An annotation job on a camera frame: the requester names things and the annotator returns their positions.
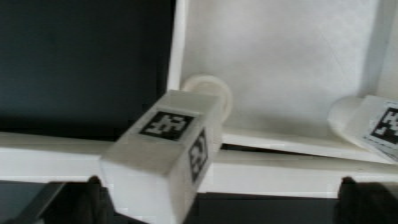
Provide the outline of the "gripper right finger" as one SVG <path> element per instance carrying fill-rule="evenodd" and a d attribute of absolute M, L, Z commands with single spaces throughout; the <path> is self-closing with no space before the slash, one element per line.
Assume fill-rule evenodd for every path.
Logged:
<path fill-rule="evenodd" d="M 398 224 L 398 182 L 341 180 L 334 224 Z"/>

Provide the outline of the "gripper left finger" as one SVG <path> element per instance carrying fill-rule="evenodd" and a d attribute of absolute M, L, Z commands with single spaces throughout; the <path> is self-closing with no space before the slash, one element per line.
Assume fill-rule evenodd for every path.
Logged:
<path fill-rule="evenodd" d="M 106 224 L 106 210 L 96 176 L 85 182 L 50 182 L 11 224 Z"/>

